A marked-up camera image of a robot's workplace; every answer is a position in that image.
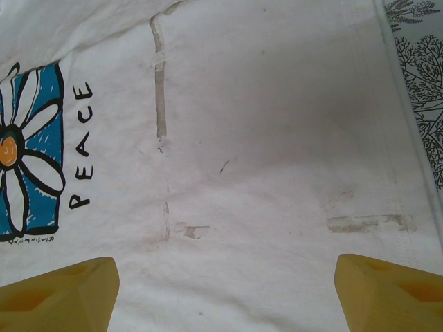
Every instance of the small dark mark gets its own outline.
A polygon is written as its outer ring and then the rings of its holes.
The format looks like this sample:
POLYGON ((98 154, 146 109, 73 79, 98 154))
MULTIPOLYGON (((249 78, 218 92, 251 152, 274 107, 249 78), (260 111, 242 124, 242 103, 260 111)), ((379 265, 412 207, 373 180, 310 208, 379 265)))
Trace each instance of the small dark mark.
POLYGON ((140 152, 142 155, 144 155, 145 157, 148 157, 148 155, 145 153, 145 152, 143 152, 143 151, 141 151, 141 150, 138 150, 138 152, 140 152))
POLYGON ((224 163, 223 167, 220 170, 220 174, 223 173, 224 168, 226 167, 227 164, 229 164, 229 160, 224 163))
POLYGON ((169 224, 169 205, 168 202, 165 202, 165 204, 163 204, 163 218, 165 219, 165 226, 166 226, 166 231, 165 231, 165 241, 169 240, 170 237, 170 224, 169 224))

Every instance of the black and white patterned fabric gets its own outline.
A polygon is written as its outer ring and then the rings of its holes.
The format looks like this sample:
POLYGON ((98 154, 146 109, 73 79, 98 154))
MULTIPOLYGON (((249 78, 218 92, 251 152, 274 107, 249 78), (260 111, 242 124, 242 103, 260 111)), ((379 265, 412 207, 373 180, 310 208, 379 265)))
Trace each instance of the black and white patterned fabric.
POLYGON ((385 0, 415 120, 443 189, 443 1, 385 0))

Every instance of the stain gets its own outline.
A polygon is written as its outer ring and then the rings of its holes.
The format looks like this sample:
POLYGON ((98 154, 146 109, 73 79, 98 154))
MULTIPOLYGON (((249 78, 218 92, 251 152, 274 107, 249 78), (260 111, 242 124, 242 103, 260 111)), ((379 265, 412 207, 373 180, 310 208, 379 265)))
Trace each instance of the stain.
POLYGON ((175 225, 175 232, 182 233, 189 239, 198 240, 208 234, 209 226, 187 226, 186 223, 178 223, 175 225))
POLYGON ((330 199, 326 204, 324 204, 323 208, 326 211, 331 211, 337 207, 338 204, 343 204, 349 201, 354 197, 354 190, 348 190, 340 193, 338 197, 334 197, 330 199))
POLYGON ((188 2, 188 0, 182 0, 176 3, 173 3, 171 6, 169 6, 168 8, 165 9, 165 11, 163 12, 163 14, 165 15, 171 15, 173 12, 175 12, 177 10, 177 8, 184 4, 185 2, 188 2))
POLYGON ((417 227, 400 214, 385 216, 345 216, 331 218, 327 228, 332 233, 414 232, 417 227))
POLYGON ((223 173, 224 168, 227 166, 227 164, 229 164, 229 160, 224 163, 223 167, 220 170, 220 174, 223 173))
POLYGON ((165 202, 165 204, 163 204, 163 218, 165 220, 165 227, 166 227, 166 231, 165 231, 165 241, 168 241, 170 238, 170 224, 169 224, 169 205, 168 202, 165 202))
POLYGON ((150 27, 152 30, 152 36, 154 37, 155 54, 156 58, 163 59, 158 61, 155 65, 155 106, 157 112, 157 138, 167 136, 166 129, 166 110, 165 110, 165 56, 163 54, 163 33, 160 29, 160 24, 157 19, 159 14, 154 15, 150 19, 150 27))

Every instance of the white t-shirt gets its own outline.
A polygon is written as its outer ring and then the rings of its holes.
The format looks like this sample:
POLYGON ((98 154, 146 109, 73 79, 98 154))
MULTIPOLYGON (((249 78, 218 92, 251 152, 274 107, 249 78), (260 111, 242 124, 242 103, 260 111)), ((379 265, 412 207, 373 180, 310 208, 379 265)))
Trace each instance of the white t-shirt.
POLYGON ((0 6, 1 285, 110 256, 111 332, 344 331, 341 253, 443 272, 370 0, 0 6))

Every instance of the orange flower center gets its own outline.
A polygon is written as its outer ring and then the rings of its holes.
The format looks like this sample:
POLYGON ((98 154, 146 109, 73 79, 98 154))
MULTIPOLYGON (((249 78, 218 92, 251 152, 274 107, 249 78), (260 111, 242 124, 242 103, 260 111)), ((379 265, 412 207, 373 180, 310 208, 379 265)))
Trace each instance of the orange flower center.
POLYGON ((18 155, 17 143, 13 137, 9 136, 0 143, 0 163, 3 166, 9 167, 14 165, 18 155))

